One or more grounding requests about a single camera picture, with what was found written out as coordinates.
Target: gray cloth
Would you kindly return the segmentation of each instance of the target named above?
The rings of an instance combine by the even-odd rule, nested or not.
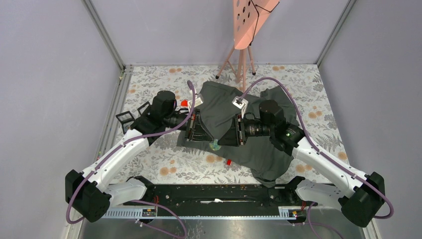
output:
[[[242,92],[235,87],[207,81],[202,85],[200,93],[204,103],[197,108],[201,110],[202,122],[215,139],[220,139],[230,128],[233,116],[240,113],[240,109],[231,101],[235,96],[241,96]],[[295,108],[280,87],[266,89],[260,96],[245,97],[249,102],[246,112],[254,113],[259,118],[259,104],[264,100],[275,100],[283,108],[286,120],[298,125]],[[277,150],[269,136],[249,137],[247,143],[240,147],[222,146],[220,150],[213,151],[209,142],[186,141],[184,135],[179,135],[177,146],[211,152],[249,167],[252,175],[266,187],[273,187],[275,180],[287,171],[293,160],[293,157]]]

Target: floral tablecloth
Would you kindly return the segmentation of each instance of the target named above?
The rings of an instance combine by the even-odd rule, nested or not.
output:
[[[181,102],[192,97],[186,84],[191,80],[197,91],[205,81],[216,81],[242,89],[242,83],[235,83],[235,76],[228,67],[219,79],[215,79],[219,66],[140,66],[135,67],[124,104],[124,111],[138,116],[136,109],[160,90],[176,94]],[[335,123],[327,95],[316,65],[257,65],[256,75],[247,73],[247,86],[261,77],[269,76],[280,80],[293,95],[311,136],[326,150],[348,163],[343,142]],[[250,92],[258,96],[276,83],[263,81]],[[142,175],[155,184],[225,184],[258,183],[249,168],[234,162],[227,165],[227,159],[197,149],[177,147],[179,132],[160,137],[151,147],[137,155],[115,177],[125,181],[130,176]],[[121,129],[115,142],[122,138]],[[310,165],[294,159],[288,171],[277,179],[287,183],[295,176],[319,183],[329,182]]]

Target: robotic arm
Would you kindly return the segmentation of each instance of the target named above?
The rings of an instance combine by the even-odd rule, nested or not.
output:
[[[196,101],[202,102],[200,95]],[[357,170],[331,155],[326,150],[315,151],[318,146],[311,139],[310,143],[305,132],[297,125],[286,122],[283,109],[273,100],[263,101],[259,105],[260,118],[246,113],[247,101],[239,97],[233,104],[241,109],[241,113],[233,117],[232,125],[227,133],[218,140],[218,145],[245,145],[249,137],[270,136],[271,143],[280,151],[293,156],[324,175],[335,186],[313,183],[297,176],[288,187],[296,192],[303,201],[313,201],[338,209],[354,224],[365,227],[375,216],[384,203],[372,189],[358,181],[356,177],[366,178],[366,181],[385,194],[384,179],[376,172],[371,175]],[[113,177],[141,151],[150,146],[164,132],[166,127],[175,127],[185,131],[185,138],[192,141],[213,141],[214,138],[202,124],[200,110],[194,110],[188,118],[188,111],[175,110],[175,95],[169,91],[161,91],[139,109],[139,117],[134,119],[130,112],[116,115],[123,132],[119,141],[109,152],[81,173],[70,171],[66,176],[66,201],[70,203],[77,193],[73,207],[90,222],[101,218],[110,206],[116,206],[131,200],[141,199],[147,190],[143,182],[131,178],[127,182],[110,185]],[[325,159],[328,155],[337,164],[348,168],[354,176],[340,170],[335,163]]]

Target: garment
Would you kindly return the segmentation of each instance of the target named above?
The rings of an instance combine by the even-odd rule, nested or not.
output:
[[[204,103],[197,108],[201,110],[202,122],[215,139],[220,139],[230,128],[233,116],[240,113],[240,109],[231,102],[234,97],[241,96],[242,92],[235,87],[208,81],[202,85],[200,93]],[[286,121],[298,125],[295,108],[281,87],[266,89],[260,96],[245,97],[248,100],[247,113],[254,113],[259,118],[259,104],[264,100],[275,100],[283,108]],[[179,135],[177,146],[211,152],[249,167],[253,176],[266,187],[273,187],[275,180],[287,171],[293,160],[293,157],[277,150],[269,136],[249,137],[245,145],[222,146],[220,150],[213,151],[209,142],[186,141],[184,135],[184,132]]]

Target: gray wall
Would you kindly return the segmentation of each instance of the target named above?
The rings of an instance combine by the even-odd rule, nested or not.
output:
[[[0,1],[0,39],[0,238],[59,238],[119,70],[78,0]]]
[[[377,220],[383,239],[421,237],[421,9],[358,1],[320,67],[349,160],[385,178],[396,213]]]
[[[222,64],[233,46],[232,0],[93,3],[126,64]],[[315,62],[346,3],[281,0],[254,39],[255,61]]]

